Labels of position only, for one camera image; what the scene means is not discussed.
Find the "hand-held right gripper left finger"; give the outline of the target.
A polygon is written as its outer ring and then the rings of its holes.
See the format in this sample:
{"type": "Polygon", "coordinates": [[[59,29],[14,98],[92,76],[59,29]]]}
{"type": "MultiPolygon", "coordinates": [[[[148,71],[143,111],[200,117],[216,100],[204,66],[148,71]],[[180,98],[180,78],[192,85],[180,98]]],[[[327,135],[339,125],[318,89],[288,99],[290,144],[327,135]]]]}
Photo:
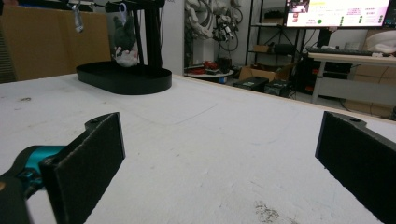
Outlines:
{"type": "Polygon", "coordinates": [[[85,123],[85,132],[39,163],[58,224],[83,224],[125,158],[120,114],[85,123]]]}

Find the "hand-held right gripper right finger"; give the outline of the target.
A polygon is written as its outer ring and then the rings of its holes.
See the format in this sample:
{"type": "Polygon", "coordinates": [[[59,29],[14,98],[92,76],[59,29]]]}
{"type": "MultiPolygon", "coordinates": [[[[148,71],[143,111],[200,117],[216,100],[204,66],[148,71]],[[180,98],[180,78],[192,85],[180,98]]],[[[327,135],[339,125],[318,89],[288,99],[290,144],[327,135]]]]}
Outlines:
{"type": "Polygon", "coordinates": [[[396,143],[366,122],[323,113],[315,157],[384,224],[396,224],[396,143]]]}

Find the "black stand with tray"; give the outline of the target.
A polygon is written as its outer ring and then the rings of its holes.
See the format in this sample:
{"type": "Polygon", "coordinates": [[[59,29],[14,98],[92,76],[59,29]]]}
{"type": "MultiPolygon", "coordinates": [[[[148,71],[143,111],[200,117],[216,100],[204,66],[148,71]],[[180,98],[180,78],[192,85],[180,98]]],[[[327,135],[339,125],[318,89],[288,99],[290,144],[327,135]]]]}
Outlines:
{"type": "Polygon", "coordinates": [[[77,67],[78,79],[99,89],[122,95],[144,95],[166,91],[172,86],[172,72],[163,68],[161,53],[160,9],[165,0],[120,0],[107,2],[107,12],[127,6],[134,17],[138,63],[122,67],[111,62],[88,63],[77,67]]]}

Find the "stacked cardboard boxes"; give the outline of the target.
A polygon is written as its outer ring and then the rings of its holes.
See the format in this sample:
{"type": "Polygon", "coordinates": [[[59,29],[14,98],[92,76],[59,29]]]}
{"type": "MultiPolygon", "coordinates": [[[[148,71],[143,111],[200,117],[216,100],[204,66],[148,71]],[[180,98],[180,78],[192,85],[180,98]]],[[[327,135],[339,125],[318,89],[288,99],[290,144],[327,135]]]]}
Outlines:
{"type": "MultiPolygon", "coordinates": [[[[368,50],[366,44],[368,37],[382,32],[369,31],[363,44],[363,48],[368,50]]],[[[389,67],[385,65],[358,65],[357,69],[355,70],[354,79],[362,82],[396,86],[396,67],[389,67]]],[[[387,119],[391,116],[393,107],[395,107],[395,105],[381,105],[372,102],[366,103],[353,100],[346,100],[344,106],[349,110],[359,111],[387,119]]]]}

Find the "wooden desk with white legs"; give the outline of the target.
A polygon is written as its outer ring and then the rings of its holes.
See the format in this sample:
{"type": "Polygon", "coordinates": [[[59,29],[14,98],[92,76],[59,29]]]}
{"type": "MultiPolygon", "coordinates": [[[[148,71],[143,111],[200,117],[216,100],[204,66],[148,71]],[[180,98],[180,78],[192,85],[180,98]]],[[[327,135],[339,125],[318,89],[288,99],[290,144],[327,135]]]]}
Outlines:
{"type": "Polygon", "coordinates": [[[315,104],[318,97],[322,95],[366,103],[396,105],[396,86],[394,85],[323,76],[326,63],[352,63],[396,67],[395,57],[353,56],[311,52],[308,53],[308,57],[320,62],[311,98],[312,104],[315,104]]]}

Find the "black equipment case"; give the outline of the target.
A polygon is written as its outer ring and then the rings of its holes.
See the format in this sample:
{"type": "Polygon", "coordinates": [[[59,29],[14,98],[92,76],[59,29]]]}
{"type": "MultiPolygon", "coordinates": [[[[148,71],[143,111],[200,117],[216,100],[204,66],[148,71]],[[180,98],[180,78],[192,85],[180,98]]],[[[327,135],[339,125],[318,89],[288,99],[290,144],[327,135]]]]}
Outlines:
{"type": "Polygon", "coordinates": [[[266,77],[250,77],[233,84],[234,87],[249,91],[264,92],[265,85],[269,82],[266,77]]]}
{"type": "Polygon", "coordinates": [[[290,82],[287,80],[272,80],[264,86],[264,92],[288,98],[290,94],[290,82]]]}

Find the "black keyboard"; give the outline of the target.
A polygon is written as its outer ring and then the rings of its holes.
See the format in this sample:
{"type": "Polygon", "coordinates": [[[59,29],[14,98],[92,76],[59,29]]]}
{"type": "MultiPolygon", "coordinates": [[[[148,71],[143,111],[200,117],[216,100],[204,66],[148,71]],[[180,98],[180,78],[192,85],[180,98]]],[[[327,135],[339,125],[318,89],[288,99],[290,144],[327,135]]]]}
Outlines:
{"type": "Polygon", "coordinates": [[[312,53],[324,53],[324,54],[343,54],[343,55],[359,55],[359,56],[384,56],[386,53],[370,51],[370,50],[358,50],[358,49],[323,49],[307,47],[305,48],[308,52],[312,53]]]}

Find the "white plush cushion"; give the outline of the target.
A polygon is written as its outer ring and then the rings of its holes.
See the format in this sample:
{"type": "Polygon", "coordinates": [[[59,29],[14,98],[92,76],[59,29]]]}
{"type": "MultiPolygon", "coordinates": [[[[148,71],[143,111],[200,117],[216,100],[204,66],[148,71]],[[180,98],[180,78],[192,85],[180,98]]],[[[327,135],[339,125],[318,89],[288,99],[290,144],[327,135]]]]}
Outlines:
{"type": "Polygon", "coordinates": [[[367,38],[366,44],[370,51],[396,52],[396,30],[371,35],[367,38]]]}

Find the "open cardboard box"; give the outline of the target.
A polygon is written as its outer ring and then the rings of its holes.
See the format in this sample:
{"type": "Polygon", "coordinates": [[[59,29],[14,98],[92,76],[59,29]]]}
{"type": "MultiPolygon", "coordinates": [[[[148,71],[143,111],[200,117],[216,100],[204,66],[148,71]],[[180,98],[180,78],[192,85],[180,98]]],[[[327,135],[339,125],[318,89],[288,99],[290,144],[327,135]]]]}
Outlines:
{"type": "Polygon", "coordinates": [[[240,80],[250,77],[265,77],[272,80],[288,80],[291,70],[296,63],[288,63],[285,65],[267,65],[256,63],[244,66],[239,75],[240,80]]]}

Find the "brown cardboard panel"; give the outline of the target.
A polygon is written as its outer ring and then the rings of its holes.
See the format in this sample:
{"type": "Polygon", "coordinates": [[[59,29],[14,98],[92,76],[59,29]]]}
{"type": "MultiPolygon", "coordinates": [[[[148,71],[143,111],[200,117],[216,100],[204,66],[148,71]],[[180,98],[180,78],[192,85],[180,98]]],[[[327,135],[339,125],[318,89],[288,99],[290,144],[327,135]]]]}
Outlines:
{"type": "Polygon", "coordinates": [[[73,74],[82,64],[108,61],[106,15],[37,7],[4,7],[0,29],[18,81],[73,74]]]}

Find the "bright computer monitor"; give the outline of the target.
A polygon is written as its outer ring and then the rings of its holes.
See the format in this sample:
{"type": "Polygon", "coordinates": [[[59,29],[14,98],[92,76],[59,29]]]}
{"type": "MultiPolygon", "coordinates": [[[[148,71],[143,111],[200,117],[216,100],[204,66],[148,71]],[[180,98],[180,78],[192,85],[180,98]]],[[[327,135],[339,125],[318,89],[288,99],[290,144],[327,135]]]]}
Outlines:
{"type": "Polygon", "coordinates": [[[390,0],[286,0],[284,25],[293,28],[371,28],[384,23],[390,0]]]}

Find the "dark computer monitor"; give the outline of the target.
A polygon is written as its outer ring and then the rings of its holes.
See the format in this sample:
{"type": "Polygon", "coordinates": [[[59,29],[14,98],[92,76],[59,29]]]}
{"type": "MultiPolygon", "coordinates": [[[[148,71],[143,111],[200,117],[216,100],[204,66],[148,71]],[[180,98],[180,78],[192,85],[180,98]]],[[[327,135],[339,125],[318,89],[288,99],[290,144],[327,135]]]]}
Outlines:
{"type": "Polygon", "coordinates": [[[388,10],[384,19],[384,26],[388,28],[396,27],[396,0],[390,0],[388,10]]]}

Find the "round white table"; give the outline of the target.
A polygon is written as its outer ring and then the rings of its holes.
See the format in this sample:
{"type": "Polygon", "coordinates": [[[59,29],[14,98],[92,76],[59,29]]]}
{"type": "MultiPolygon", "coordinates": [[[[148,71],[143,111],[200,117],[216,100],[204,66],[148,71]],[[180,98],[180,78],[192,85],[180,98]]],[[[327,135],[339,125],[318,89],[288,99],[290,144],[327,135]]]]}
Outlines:
{"type": "Polygon", "coordinates": [[[229,70],[227,73],[222,73],[220,70],[210,70],[206,72],[204,69],[188,70],[185,73],[187,77],[198,77],[198,78],[212,78],[212,77],[227,77],[233,74],[233,70],[229,70]]]}

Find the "black metal shelf rack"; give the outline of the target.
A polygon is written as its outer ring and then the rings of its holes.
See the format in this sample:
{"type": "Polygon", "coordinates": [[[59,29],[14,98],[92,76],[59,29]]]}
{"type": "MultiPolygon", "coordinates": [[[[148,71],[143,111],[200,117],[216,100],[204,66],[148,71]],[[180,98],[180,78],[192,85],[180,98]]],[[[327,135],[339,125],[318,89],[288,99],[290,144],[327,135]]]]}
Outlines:
{"type": "Polygon", "coordinates": [[[260,61],[267,55],[277,64],[276,45],[290,44],[287,29],[283,26],[282,7],[268,7],[268,0],[250,0],[248,13],[245,65],[260,61]]]}

